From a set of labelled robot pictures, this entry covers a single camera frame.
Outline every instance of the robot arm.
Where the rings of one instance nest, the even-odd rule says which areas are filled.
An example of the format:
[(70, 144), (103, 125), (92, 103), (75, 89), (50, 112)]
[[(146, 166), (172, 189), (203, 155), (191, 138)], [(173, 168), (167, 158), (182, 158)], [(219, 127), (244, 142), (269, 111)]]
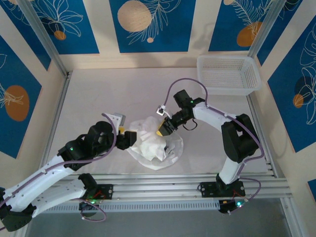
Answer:
[[(225, 189), (229, 188), (230, 184), (238, 180), (237, 174), (242, 161), (246, 157), (253, 155), (258, 149), (258, 145), (246, 131), (237, 123), (227, 118), (227, 116), (238, 120), (257, 136), (249, 116), (245, 114), (236, 116), (225, 112), (223, 113), (227, 116), (222, 116), (215, 112), (215, 110), (210, 110), (205, 105), (205, 100), (201, 98), (193, 100), (185, 90), (176, 93), (174, 99), (181, 108), (181, 111), (171, 116), (171, 118), (166, 117), (157, 134), (160, 136), (170, 135), (180, 125), (186, 124), (190, 119), (198, 119), (215, 127), (222, 133), (224, 150), (227, 155), (223, 169), (217, 176), (217, 182)], [(158, 109), (157, 113), (163, 114), (161, 108)]]
[(87, 134), (68, 142), (40, 170), (16, 186), (0, 190), (0, 219), (8, 231), (23, 227), (43, 211), (65, 201), (75, 198), (91, 199), (96, 194), (104, 196), (103, 186), (97, 185), (90, 174), (82, 174), (77, 180), (68, 184), (47, 189), (90, 163), (90, 160), (109, 151), (114, 143), (114, 132), (117, 138), (115, 146), (121, 150), (136, 142), (136, 132), (119, 133), (119, 126), (124, 123), (125, 116), (119, 114), (106, 116), (111, 119), (115, 131), (108, 122), (97, 122)]

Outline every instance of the white table surface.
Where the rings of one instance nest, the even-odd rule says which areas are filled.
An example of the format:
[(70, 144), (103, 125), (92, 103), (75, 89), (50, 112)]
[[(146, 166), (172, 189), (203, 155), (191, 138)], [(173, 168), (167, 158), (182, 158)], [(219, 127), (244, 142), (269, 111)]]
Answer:
[[(88, 132), (97, 121), (103, 120), (101, 113), (126, 115), (125, 126), (132, 121), (148, 116), (162, 118), (156, 114), (158, 105), (166, 97), (170, 84), (179, 78), (197, 79), (196, 68), (169, 69), (90, 69), (74, 70), (61, 116), (50, 150), (50, 157), (68, 141)], [(201, 87), (191, 81), (174, 85), (167, 107), (177, 112), (173, 95), (186, 89), (193, 97), (202, 97)], [(210, 105), (232, 114), (251, 115), (244, 96), (209, 96)], [(88, 164), (78, 172), (94, 174), (140, 174), (140, 173), (216, 173), (225, 162), (221, 133), (214, 127), (198, 121), (198, 127), (186, 131), (180, 127), (178, 133), (184, 141), (184, 151), (172, 166), (158, 171), (143, 167), (127, 151), (114, 149), (103, 160)], [(244, 172), (266, 172), (264, 159), (249, 162)]]

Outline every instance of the vent grille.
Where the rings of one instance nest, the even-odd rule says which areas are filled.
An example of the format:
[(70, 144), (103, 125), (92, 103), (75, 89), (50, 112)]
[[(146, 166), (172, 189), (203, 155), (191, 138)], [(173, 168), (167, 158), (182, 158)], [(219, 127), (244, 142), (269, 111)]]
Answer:
[[(150, 201), (150, 202), (109, 202), (100, 207), (106, 212), (140, 212), (140, 211), (189, 211), (219, 210), (218, 200), (199, 201)], [(78, 203), (65, 203), (52, 207), (45, 213), (78, 213)]]

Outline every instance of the white plastic basket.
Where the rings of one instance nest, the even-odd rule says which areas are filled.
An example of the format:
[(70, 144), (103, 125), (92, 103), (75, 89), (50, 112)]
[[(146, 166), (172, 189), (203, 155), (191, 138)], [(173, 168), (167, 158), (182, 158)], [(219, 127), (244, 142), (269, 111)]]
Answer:
[(199, 56), (197, 78), (213, 95), (249, 95), (261, 88), (258, 67), (247, 56)]

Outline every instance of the plastic bag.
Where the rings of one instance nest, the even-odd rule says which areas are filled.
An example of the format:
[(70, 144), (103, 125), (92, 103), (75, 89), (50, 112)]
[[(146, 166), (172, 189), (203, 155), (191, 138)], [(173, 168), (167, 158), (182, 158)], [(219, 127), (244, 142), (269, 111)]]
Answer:
[(173, 165), (183, 152), (183, 140), (173, 132), (169, 136), (156, 134), (161, 121), (155, 117), (130, 124), (129, 130), (137, 132), (137, 141), (127, 151), (143, 166), (159, 170)]

